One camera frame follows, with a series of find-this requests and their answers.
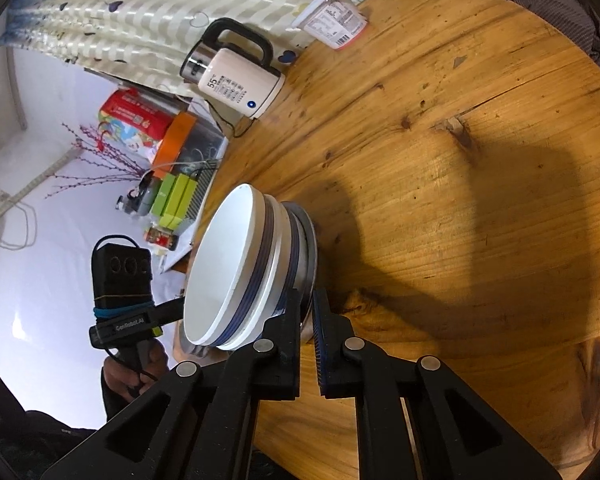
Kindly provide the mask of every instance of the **electric kettle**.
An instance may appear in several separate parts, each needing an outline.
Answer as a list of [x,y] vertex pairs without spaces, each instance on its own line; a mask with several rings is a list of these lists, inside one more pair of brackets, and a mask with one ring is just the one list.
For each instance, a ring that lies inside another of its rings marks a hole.
[[[262,51],[258,59],[220,35],[230,30],[255,43]],[[232,20],[219,18],[207,28],[187,56],[180,75],[213,97],[249,118],[258,118],[276,98],[285,77],[271,66],[273,47],[267,38]]]

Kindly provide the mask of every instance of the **blue strap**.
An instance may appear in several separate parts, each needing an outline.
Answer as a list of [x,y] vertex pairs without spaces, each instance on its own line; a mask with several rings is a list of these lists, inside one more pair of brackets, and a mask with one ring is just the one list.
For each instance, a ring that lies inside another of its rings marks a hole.
[[139,308],[146,308],[148,306],[155,306],[153,301],[147,301],[145,303],[138,303],[130,306],[120,306],[118,308],[94,308],[93,313],[98,319],[111,319],[112,317],[121,316],[127,312],[137,310]]

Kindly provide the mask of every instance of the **curtain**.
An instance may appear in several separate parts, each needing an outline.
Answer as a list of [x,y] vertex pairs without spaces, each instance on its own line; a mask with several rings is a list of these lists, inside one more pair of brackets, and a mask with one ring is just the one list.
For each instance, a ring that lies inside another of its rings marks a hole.
[[311,1],[12,0],[0,44],[191,96],[180,67],[211,21],[228,16],[262,32],[284,70],[313,41],[291,27]]

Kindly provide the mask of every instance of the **orange box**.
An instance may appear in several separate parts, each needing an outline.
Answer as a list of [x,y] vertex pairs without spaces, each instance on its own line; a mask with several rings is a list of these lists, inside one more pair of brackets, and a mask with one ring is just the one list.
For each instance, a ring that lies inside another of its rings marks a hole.
[[164,166],[154,169],[156,177],[164,178],[166,174],[171,172],[173,165],[168,166],[168,164],[178,159],[183,144],[196,124],[196,119],[196,116],[180,112],[176,115],[171,126],[167,128],[167,132],[164,134],[164,139],[152,163],[152,168],[164,164]]

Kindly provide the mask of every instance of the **kettle handle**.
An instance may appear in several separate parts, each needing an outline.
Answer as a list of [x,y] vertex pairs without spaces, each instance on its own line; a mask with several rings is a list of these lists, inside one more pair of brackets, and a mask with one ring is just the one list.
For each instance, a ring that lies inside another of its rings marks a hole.
[[236,22],[231,18],[218,18],[214,20],[205,30],[202,35],[202,43],[211,47],[214,50],[220,50],[224,44],[219,41],[220,34],[224,31],[230,30],[236,34],[246,38],[247,40],[255,43],[262,50],[262,59],[256,59],[241,48],[232,46],[232,50],[240,50],[240,53],[249,59],[256,60],[256,63],[263,68],[270,68],[271,62],[273,61],[273,46],[267,38],[257,33],[252,28],[243,25],[240,22]]

